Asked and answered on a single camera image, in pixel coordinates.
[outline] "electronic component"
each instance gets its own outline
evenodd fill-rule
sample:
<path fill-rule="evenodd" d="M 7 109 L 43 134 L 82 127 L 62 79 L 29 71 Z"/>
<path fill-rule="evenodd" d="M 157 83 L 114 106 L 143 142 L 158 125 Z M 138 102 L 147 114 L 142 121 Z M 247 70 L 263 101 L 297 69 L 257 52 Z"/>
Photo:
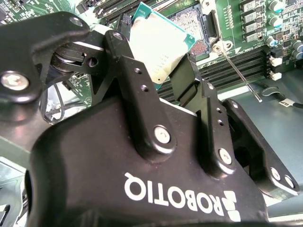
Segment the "electronic component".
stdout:
<path fill-rule="evenodd" d="M 284 9 L 284 3 L 280 2 L 279 0 L 273 0 L 269 4 L 269 9 L 276 13 L 279 13 Z"/>
<path fill-rule="evenodd" d="M 256 8 L 256 1 L 255 0 L 247 0 L 243 1 L 240 4 L 241 10 L 245 13 Z"/>
<path fill-rule="evenodd" d="M 275 45 L 278 44 L 278 41 L 275 40 L 272 36 L 269 36 L 267 39 L 266 39 L 266 43 L 269 47 L 274 47 Z"/>
<path fill-rule="evenodd" d="M 283 56 L 283 60 L 284 60 L 284 61 L 288 61 L 289 59 L 290 59 L 290 55 Z"/>
<path fill-rule="evenodd" d="M 282 65 L 282 58 L 274 58 L 274 57 L 270 57 L 269 58 L 269 61 L 270 61 L 270 64 L 273 66 L 273 67 L 277 67 L 278 65 Z"/>
<path fill-rule="evenodd" d="M 203 15 L 203 22 L 208 37 L 218 37 L 214 13 L 211 12 L 209 15 Z"/>
<path fill-rule="evenodd" d="M 258 40 L 258 34 L 257 33 L 246 34 L 244 37 L 245 37 L 245 41 L 248 42 L 248 43 Z"/>
<path fill-rule="evenodd" d="M 258 8 L 255 9 L 255 11 L 256 11 L 257 13 L 262 12 L 262 10 L 263 10 L 263 7 L 258 7 Z"/>
<path fill-rule="evenodd" d="M 231 60 L 241 70 L 246 80 L 256 79 L 270 70 L 266 59 L 269 47 L 262 46 L 252 51 L 232 57 Z M 217 89 L 224 89 L 242 82 L 239 75 L 232 69 L 227 61 L 221 61 L 217 64 L 206 66 L 199 70 L 202 79 L 206 79 Z"/>
<path fill-rule="evenodd" d="M 84 13 L 85 11 L 89 10 L 89 8 L 86 6 L 84 2 L 80 3 L 78 6 L 76 6 L 79 13 Z"/>
<path fill-rule="evenodd" d="M 3 21 L 6 18 L 6 13 L 0 8 L 0 21 Z"/>
<path fill-rule="evenodd" d="M 290 6 L 290 5 L 293 5 L 297 2 L 297 0 L 286 0 L 287 2 L 287 5 Z"/>
<path fill-rule="evenodd" d="M 253 31 L 255 31 L 257 28 L 258 28 L 258 27 L 257 27 L 257 23 L 256 23 L 256 22 L 251 22 L 251 23 L 249 23 L 249 24 L 244 25 L 244 31 L 245 31 L 246 33 L 253 32 Z"/>
<path fill-rule="evenodd" d="M 269 20 L 269 24 L 274 26 L 274 27 L 281 27 L 283 24 L 283 19 L 281 19 L 278 16 L 273 16 L 270 20 Z"/>
<path fill-rule="evenodd" d="M 284 35 L 283 32 L 278 32 L 278 33 L 274 34 L 274 38 L 276 40 L 282 40 L 283 39 L 283 35 Z"/>
<path fill-rule="evenodd" d="M 303 43 L 302 41 L 296 41 L 294 44 L 293 44 L 293 48 L 298 51 L 298 52 L 303 52 Z"/>
<path fill-rule="evenodd" d="M 293 51 L 293 57 L 297 60 L 303 58 L 303 52 Z"/>
<path fill-rule="evenodd" d="M 292 41 L 288 40 L 283 43 L 283 47 L 288 47 L 292 44 Z"/>
<path fill-rule="evenodd" d="M 274 73 L 273 71 L 271 71 L 269 73 L 270 75 L 270 78 L 274 81 L 278 80 L 278 79 L 281 79 L 282 78 L 282 73 L 281 72 L 277 72 L 277 73 Z"/>
<path fill-rule="evenodd" d="M 186 8 L 168 18 L 197 38 L 197 42 L 189 51 L 191 54 L 197 57 L 210 52 L 209 38 L 204 26 L 207 18 L 203 16 L 200 4 Z"/>
<path fill-rule="evenodd" d="M 257 18 L 257 13 L 256 12 L 248 12 L 248 13 L 243 13 L 242 14 L 242 19 L 245 24 L 254 21 Z"/>
<path fill-rule="evenodd" d="M 274 58 L 280 58 L 283 56 L 283 47 L 278 46 L 274 47 L 270 50 L 270 55 L 273 56 Z"/>
<path fill-rule="evenodd" d="M 257 19 L 256 19 L 256 22 L 257 22 L 257 23 L 263 22 L 263 18 L 261 18 L 261 17 L 257 18 Z"/>

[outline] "screw hole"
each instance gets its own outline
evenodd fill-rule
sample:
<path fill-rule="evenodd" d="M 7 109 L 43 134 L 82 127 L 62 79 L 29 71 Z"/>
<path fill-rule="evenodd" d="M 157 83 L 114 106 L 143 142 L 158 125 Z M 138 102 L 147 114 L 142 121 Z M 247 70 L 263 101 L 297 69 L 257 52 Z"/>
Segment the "screw hole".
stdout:
<path fill-rule="evenodd" d="M 148 87 L 146 85 L 142 85 L 141 90 L 144 92 L 148 92 Z"/>
<path fill-rule="evenodd" d="M 221 120 L 218 120 L 219 125 L 223 126 L 223 122 Z"/>
<path fill-rule="evenodd" d="M 138 74 L 142 74 L 141 70 L 139 68 L 135 68 L 134 71 Z"/>
<path fill-rule="evenodd" d="M 113 33 L 114 37 L 117 38 L 118 40 L 123 40 L 122 36 L 118 32 Z"/>
<path fill-rule="evenodd" d="M 76 17 L 70 17 L 70 21 L 71 21 L 74 25 L 77 25 L 77 26 L 79 26 L 79 27 L 82 27 L 82 26 L 83 26 L 82 22 L 81 22 L 78 18 L 76 18 Z"/>
<path fill-rule="evenodd" d="M 88 59 L 87 64 L 90 67 L 95 67 L 96 65 L 98 65 L 98 60 L 96 58 L 90 58 Z"/>

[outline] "electrolytic capacitor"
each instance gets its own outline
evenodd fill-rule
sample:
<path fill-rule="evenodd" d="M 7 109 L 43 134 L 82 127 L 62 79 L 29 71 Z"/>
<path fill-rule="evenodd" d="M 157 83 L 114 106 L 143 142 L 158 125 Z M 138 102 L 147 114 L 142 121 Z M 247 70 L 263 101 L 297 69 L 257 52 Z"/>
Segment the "electrolytic capacitor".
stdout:
<path fill-rule="evenodd" d="M 303 52 L 303 43 L 302 41 L 297 41 L 293 44 L 293 48 L 298 52 Z"/>
<path fill-rule="evenodd" d="M 284 9 L 284 3 L 280 2 L 279 0 L 274 0 L 270 3 L 269 9 L 275 13 L 279 13 Z"/>
<path fill-rule="evenodd" d="M 275 40 L 272 36 L 269 36 L 267 39 L 266 39 L 266 43 L 269 47 L 274 47 L 278 44 L 278 41 Z"/>
<path fill-rule="evenodd" d="M 283 24 L 283 19 L 281 19 L 278 16 L 273 16 L 270 20 L 269 20 L 269 24 L 274 26 L 274 27 L 281 27 L 281 25 Z"/>
<path fill-rule="evenodd" d="M 294 51 L 293 57 L 296 58 L 297 60 L 303 59 L 303 52 Z"/>

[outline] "silver screw head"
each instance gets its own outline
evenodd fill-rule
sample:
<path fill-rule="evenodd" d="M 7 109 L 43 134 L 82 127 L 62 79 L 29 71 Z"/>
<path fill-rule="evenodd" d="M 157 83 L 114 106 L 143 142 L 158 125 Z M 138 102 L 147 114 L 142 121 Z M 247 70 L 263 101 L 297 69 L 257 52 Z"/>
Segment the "silver screw head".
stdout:
<path fill-rule="evenodd" d="M 271 170 L 271 173 L 272 173 L 273 177 L 277 181 L 281 180 L 280 174 L 278 173 L 278 171 L 275 168 L 271 167 L 270 170 Z"/>
<path fill-rule="evenodd" d="M 25 76 L 15 72 L 9 72 L 1 77 L 1 84 L 8 89 L 21 91 L 28 87 L 29 82 Z"/>
<path fill-rule="evenodd" d="M 287 175 L 285 175 L 284 178 L 285 178 L 286 182 L 289 184 L 289 186 L 291 188 L 294 188 L 294 183 L 293 183 L 292 179 Z"/>
<path fill-rule="evenodd" d="M 233 105 L 233 107 L 238 109 L 238 104 L 236 104 L 236 102 L 232 101 L 232 105 Z"/>
<path fill-rule="evenodd" d="M 74 25 L 77 25 L 77 26 L 79 26 L 79 27 L 82 27 L 82 26 L 83 26 L 82 22 L 81 22 L 78 18 L 76 18 L 76 17 L 70 17 L 70 21 L 71 21 Z"/>
<path fill-rule="evenodd" d="M 154 133 L 155 133 L 156 139 L 160 143 L 169 143 L 169 141 L 170 141 L 170 134 L 169 134 L 169 132 L 165 128 L 157 126 L 154 129 Z"/>
<path fill-rule="evenodd" d="M 232 157 L 229 155 L 229 153 L 227 152 L 227 150 L 225 150 L 223 148 L 220 148 L 219 149 L 219 155 L 220 155 L 220 158 L 222 159 L 222 161 L 225 164 L 230 165 L 232 163 Z"/>
<path fill-rule="evenodd" d="M 209 89 L 211 89 L 211 90 L 213 90 L 213 89 L 214 89 L 214 87 L 213 87 L 213 85 L 212 85 L 212 84 L 208 83 L 207 85 L 208 85 Z"/>

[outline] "black wire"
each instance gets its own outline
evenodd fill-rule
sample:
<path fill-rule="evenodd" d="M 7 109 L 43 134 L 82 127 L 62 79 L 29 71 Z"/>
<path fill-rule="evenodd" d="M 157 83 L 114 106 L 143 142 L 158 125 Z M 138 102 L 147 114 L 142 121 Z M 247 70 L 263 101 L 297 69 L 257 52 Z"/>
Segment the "black wire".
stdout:
<path fill-rule="evenodd" d="M 259 85 L 260 87 L 262 87 L 263 89 L 269 88 L 268 85 L 266 85 L 266 84 L 264 84 L 264 83 L 262 83 L 262 82 L 260 82 L 260 81 L 257 81 L 257 82 L 255 82 L 255 83 L 256 83 L 257 85 Z M 275 99 L 278 100 L 279 102 L 281 102 L 281 101 L 283 101 L 283 100 L 286 99 L 285 95 L 280 94 L 280 93 L 274 93 L 274 94 L 272 94 L 272 96 L 275 97 Z M 303 104 L 301 104 L 301 103 L 294 103 L 294 104 L 293 104 L 293 107 L 303 109 Z"/>
<path fill-rule="evenodd" d="M 55 90 L 56 90 L 57 96 L 58 96 L 58 98 L 59 98 L 60 106 L 61 106 L 61 116 L 60 116 L 60 118 L 51 121 L 52 124 L 56 124 L 56 123 L 58 123 L 58 122 L 60 122 L 60 121 L 63 120 L 64 115 L 65 115 L 65 109 L 64 109 L 64 102 L 63 102 L 63 99 L 62 99 L 60 90 L 59 90 L 59 88 L 58 88 L 58 85 L 57 85 L 57 84 L 54 84 L 53 87 L 54 87 Z"/>
<path fill-rule="evenodd" d="M 73 107 L 85 107 L 85 104 L 84 104 L 83 102 L 77 101 L 77 102 L 68 103 L 68 104 L 65 104 L 65 105 L 64 105 L 64 109 L 65 109 L 65 110 L 71 109 L 71 108 L 73 108 Z M 59 112 L 60 112 L 59 109 L 55 109 L 55 110 L 51 110 L 51 111 L 47 112 L 46 115 L 47 115 L 48 117 L 50 117 L 50 116 L 52 116 L 52 115 L 54 115 L 54 114 L 57 114 L 57 113 L 59 113 Z"/>
<path fill-rule="evenodd" d="M 293 106 L 297 107 L 297 108 L 300 108 L 300 109 L 303 109 L 303 104 L 301 104 L 301 103 L 294 103 Z"/>

